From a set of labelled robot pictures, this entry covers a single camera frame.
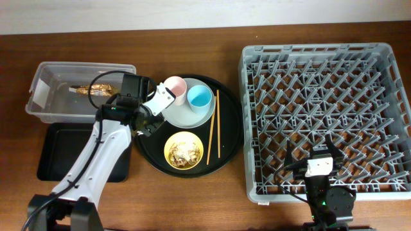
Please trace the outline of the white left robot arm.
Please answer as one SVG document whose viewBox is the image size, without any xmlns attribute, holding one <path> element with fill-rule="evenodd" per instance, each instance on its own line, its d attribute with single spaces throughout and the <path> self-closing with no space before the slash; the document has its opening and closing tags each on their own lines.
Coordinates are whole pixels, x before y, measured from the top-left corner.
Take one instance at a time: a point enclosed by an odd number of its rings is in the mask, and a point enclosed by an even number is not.
<svg viewBox="0 0 411 231">
<path fill-rule="evenodd" d="M 121 90 L 96 109 L 92 133 L 71 169 L 45 196 L 28 205 L 23 230 L 103 230 L 97 207 L 119 157 L 137 135 L 151 135 L 175 101 L 163 83 L 124 72 Z"/>
</svg>

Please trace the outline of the yellow bowl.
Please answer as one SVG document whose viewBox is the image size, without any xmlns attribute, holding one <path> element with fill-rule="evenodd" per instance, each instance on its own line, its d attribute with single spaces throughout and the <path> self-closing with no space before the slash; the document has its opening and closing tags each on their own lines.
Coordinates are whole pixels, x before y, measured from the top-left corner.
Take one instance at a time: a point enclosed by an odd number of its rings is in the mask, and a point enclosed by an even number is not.
<svg viewBox="0 0 411 231">
<path fill-rule="evenodd" d="M 177 132 L 164 145 L 164 158 L 177 170 L 188 170 L 197 166 L 204 155 L 204 145 L 191 132 Z"/>
</svg>

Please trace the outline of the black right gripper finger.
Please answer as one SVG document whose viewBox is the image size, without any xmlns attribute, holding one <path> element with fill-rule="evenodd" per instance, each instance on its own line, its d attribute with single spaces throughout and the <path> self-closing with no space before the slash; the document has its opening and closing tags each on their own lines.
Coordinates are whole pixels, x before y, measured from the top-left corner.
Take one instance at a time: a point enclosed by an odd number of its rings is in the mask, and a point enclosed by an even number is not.
<svg viewBox="0 0 411 231">
<path fill-rule="evenodd" d="M 328 148 L 326 157 L 332 158 L 333 170 L 340 170 L 344 162 L 344 154 L 333 144 L 330 135 L 326 135 L 326 146 Z"/>
<path fill-rule="evenodd" d="M 286 156 L 285 156 L 285 159 L 284 159 L 284 167 L 288 167 L 292 163 L 293 163 L 292 148 L 291 148 L 290 141 L 287 140 L 287 143 L 286 143 Z"/>
</svg>

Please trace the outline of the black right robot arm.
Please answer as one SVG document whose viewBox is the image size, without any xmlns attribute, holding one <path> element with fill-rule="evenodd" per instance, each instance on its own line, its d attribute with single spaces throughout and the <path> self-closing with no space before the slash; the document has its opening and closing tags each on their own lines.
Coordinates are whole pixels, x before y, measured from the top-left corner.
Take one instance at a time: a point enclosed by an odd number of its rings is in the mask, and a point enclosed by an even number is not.
<svg viewBox="0 0 411 231">
<path fill-rule="evenodd" d="M 306 186 L 306 203 L 311 210 L 312 222 L 304 223 L 303 230 L 348 230 L 353 220 L 352 210 L 356 193 L 345 186 L 332 186 L 330 178 L 341 170 L 344 154 L 326 137 L 326 148 L 311 149 L 310 155 L 292 159 L 291 144 L 286 146 L 285 169 L 294 180 Z"/>
</svg>

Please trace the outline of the food scraps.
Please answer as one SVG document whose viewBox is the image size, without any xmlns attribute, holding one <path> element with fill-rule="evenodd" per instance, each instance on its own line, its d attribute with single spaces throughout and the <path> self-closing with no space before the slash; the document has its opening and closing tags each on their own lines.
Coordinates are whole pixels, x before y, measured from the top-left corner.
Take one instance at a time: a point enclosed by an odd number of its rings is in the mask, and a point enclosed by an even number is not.
<svg viewBox="0 0 411 231">
<path fill-rule="evenodd" d="M 177 168 L 194 166 L 200 160 L 200 149 L 194 142 L 175 142 L 169 149 L 169 160 Z"/>
</svg>

